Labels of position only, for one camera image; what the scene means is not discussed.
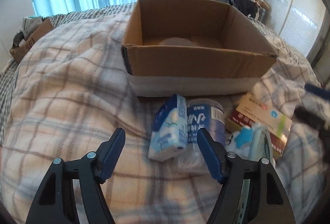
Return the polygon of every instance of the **barcode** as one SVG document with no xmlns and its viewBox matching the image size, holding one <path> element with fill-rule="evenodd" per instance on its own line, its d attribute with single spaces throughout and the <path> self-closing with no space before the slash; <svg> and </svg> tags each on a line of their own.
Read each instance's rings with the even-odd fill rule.
<svg viewBox="0 0 330 224">
<path fill-rule="evenodd" d="M 223 122 L 223 112 L 216 107 L 211 107 L 211 118 Z"/>
<path fill-rule="evenodd" d="M 179 97 L 178 111 L 179 111 L 179 117 L 186 118 L 187 109 L 186 109 L 186 106 L 184 105 L 184 98 L 183 97 Z"/>
</svg>

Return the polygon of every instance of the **blue gripper pad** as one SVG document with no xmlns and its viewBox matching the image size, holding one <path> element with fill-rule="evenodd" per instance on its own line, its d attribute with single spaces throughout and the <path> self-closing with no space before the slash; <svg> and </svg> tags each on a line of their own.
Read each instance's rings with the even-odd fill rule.
<svg viewBox="0 0 330 224">
<path fill-rule="evenodd" d="M 100 161 L 102 162 L 102 170 L 98 178 L 100 183 L 103 184 L 107 179 L 109 179 L 114 171 L 114 168 L 117 164 L 121 151 L 125 145 L 125 131 L 121 128 L 117 128 L 112 134 L 111 138 L 105 143 L 102 147 L 100 145 Z"/>
<path fill-rule="evenodd" d="M 205 128 L 200 129 L 197 133 L 198 147 L 204 157 L 204 160 L 206 162 L 206 165 L 209 169 L 212 178 L 217 180 L 218 183 L 223 184 L 225 178 L 222 174 L 221 163 L 214 151 L 214 148 L 210 145 L 210 143 L 217 143 L 217 142 L 214 142 L 214 140 L 212 139 L 212 137 L 206 131 Z"/>
</svg>

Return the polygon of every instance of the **plaid bedsheet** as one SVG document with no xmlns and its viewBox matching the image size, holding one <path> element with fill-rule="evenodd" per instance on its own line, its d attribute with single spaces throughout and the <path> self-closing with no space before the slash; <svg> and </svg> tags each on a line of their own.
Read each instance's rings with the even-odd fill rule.
<svg viewBox="0 0 330 224">
<path fill-rule="evenodd" d="M 209 217 L 221 188 L 215 180 L 176 173 L 171 161 L 147 157 L 151 123 L 161 102 L 139 101 L 129 85 L 120 53 L 129 14 L 61 25 L 40 39 L 20 64 L 0 175 L 2 201 L 18 223 L 25 222 L 54 158 L 79 159 L 117 127 L 125 129 L 126 145 L 113 176 L 102 185 L 117 223 L 197 224 Z M 289 117 L 298 104 L 329 117 L 329 104 L 304 91 L 307 81 L 318 84 L 307 65 L 293 64 L 283 53 L 253 92 Z M 228 116 L 241 97 L 216 100 Z M 293 119 L 276 171 L 297 223 L 324 187 L 321 157 L 317 132 Z M 81 223 L 87 223 L 79 184 L 74 186 Z"/>
<path fill-rule="evenodd" d="M 114 15 L 122 12 L 131 12 L 135 3 L 125 5 L 111 5 L 101 9 L 91 9 L 83 12 L 71 12 L 51 16 L 54 28 L 79 19 L 97 19 L 102 16 Z M 18 72 L 15 72 L 18 64 L 11 57 L 0 74 L 0 147 L 3 142 L 3 134 L 6 127 L 7 117 L 10 111 L 13 91 L 16 87 Z"/>
</svg>

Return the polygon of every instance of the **cardboard edge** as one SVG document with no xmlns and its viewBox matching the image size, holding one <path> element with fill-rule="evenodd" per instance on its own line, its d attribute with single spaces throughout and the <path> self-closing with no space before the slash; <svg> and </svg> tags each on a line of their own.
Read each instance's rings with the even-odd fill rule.
<svg viewBox="0 0 330 224">
<path fill-rule="evenodd" d="M 234 15 L 233 15 L 233 17 L 232 17 L 232 22 L 230 23 L 230 25 L 229 25 L 229 27 L 228 27 L 228 29 L 227 29 L 225 35 L 224 35 L 224 41 L 227 39 L 228 30 L 230 29 L 230 27 L 231 27 L 233 21 L 235 20 L 235 18 L 238 17 L 238 16 L 240 16 L 240 15 L 243 15 L 243 14 L 242 14 L 242 13 L 236 8 L 236 7 L 231 6 L 231 9 L 232 9 L 235 13 L 234 13 Z M 244 18 L 245 18 L 244 20 L 245 20 L 246 22 L 249 22 L 250 24 L 252 24 L 252 22 L 248 19 L 248 17 L 244 16 Z M 255 29 L 257 30 L 258 35 L 263 36 L 264 39 L 267 40 L 266 37 L 262 34 L 262 32 L 261 32 L 257 27 L 255 27 Z M 271 45 L 271 43 L 270 43 L 268 40 L 267 40 L 267 43 L 270 45 L 271 52 L 261 52 L 261 54 L 264 54 L 264 55 L 268 55 L 268 56 L 270 56 L 270 57 L 277 58 L 277 57 L 278 57 L 278 54 L 276 53 L 276 50 L 273 48 L 273 46 Z"/>
<path fill-rule="evenodd" d="M 126 47 L 127 49 L 130 48 L 145 48 L 145 46 L 136 46 L 136 45 L 124 45 L 123 47 Z M 163 46 L 163 45 L 154 45 L 154 46 L 148 46 L 149 48 L 151 47 L 175 47 L 175 48 L 187 48 L 187 46 Z M 236 50 L 236 49 L 228 49 L 228 48 L 214 48 L 214 47 L 199 47 L 199 46 L 194 46 L 194 47 L 188 47 L 188 48 L 202 48 L 202 49 L 206 49 L 206 50 L 216 50 L 216 51 L 225 51 L 225 52 L 238 52 L 238 53 L 244 53 L 247 55 L 253 55 L 253 56 L 268 56 L 268 57 L 273 57 L 276 58 L 276 54 L 272 54 L 272 53 L 254 53 L 254 52 L 249 52 L 249 51 L 240 51 L 240 50 Z"/>
<path fill-rule="evenodd" d="M 124 65 L 125 65 L 126 71 L 128 74 L 132 75 L 132 68 L 128 61 L 127 47 L 125 45 L 122 45 L 120 50 L 121 50 L 121 55 L 124 60 Z"/>
<path fill-rule="evenodd" d="M 139 3 L 139 8 L 140 8 L 140 17 L 141 17 L 141 36 L 142 36 L 142 44 L 144 44 L 145 40 L 145 35 L 144 35 L 144 20 L 143 20 L 143 3 L 141 4 L 141 1 L 143 0 L 137 0 L 136 3 Z"/>
<path fill-rule="evenodd" d="M 122 44 L 124 45 L 128 45 L 128 44 L 131 44 L 132 41 L 127 41 L 127 30 L 129 28 L 131 28 L 132 26 L 132 22 L 133 22 L 133 14 L 136 12 L 136 10 L 138 9 L 138 13 L 140 14 L 140 20 L 141 20 L 141 41 L 140 41 L 140 44 L 143 45 L 143 32 L 142 32 L 142 18 L 141 18 L 141 5 L 140 5 L 140 2 L 139 0 L 136 1 L 135 5 L 134 5 L 134 8 L 132 10 L 132 13 L 127 21 L 127 24 L 126 24 L 126 28 L 125 28 L 125 32 L 124 32 L 124 37 L 123 37 L 123 40 L 122 40 Z"/>
<path fill-rule="evenodd" d="M 233 15 L 233 17 L 231 19 L 231 22 L 229 23 L 228 28 L 225 30 L 226 32 L 224 34 L 222 34 L 223 39 L 222 39 L 221 42 L 222 42 L 223 46 L 225 46 L 224 41 L 226 40 L 226 37 L 227 37 L 227 34 L 228 34 L 228 30 L 230 29 L 231 25 L 233 24 L 234 18 L 236 16 L 237 11 L 238 11 L 235 7 L 229 6 L 228 11 L 227 11 L 227 17 L 228 17 L 228 14 L 230 13 L 230 11 L 229 11 L 230 9 L 232 9 L 234 11 L 234 15 Z"/>
<path fill-rule="evenodd" d="M 228 18 L 228 14 L 229 14 L 229 10 L 230 9 L 231 9 L 231 5 L 228 5 L 226 19 Z M 225 25 L 226 25 L 226 22 L 223 23 L 222 28 L 221 28 L 221 30 L 219 32 L 219 38 L 218 38 L 218 40 L 219 40 L 220 43 L 223 43 L 223 41 L 224 41 L 224 39 L 221 39 L 221 37 L 222 37 L 223 29 L 225 28 Z"/>
</svg>

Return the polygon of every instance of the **open cardboard box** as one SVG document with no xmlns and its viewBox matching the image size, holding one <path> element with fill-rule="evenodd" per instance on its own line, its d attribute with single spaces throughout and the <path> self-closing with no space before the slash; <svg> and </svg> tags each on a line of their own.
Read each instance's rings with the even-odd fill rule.
<svg viewBox="0 0 330 224">
<path fill-rule="evenodd" d="M 246 92 L 277 57 L 241 12 L 212 0 L 137 0 L 122 54 L 141 97 Z"/>
<path fill-rule="evenodd" d="M 47 33 L 54 29 L 50 18 L 45 19 L 44 22 L 30 35 L 21 47 L 12 47 L 9 52 L 13 56 L 16 63 L 20 63 L 24 56 L 30 51 L 32 46 Z"/>
</svg>

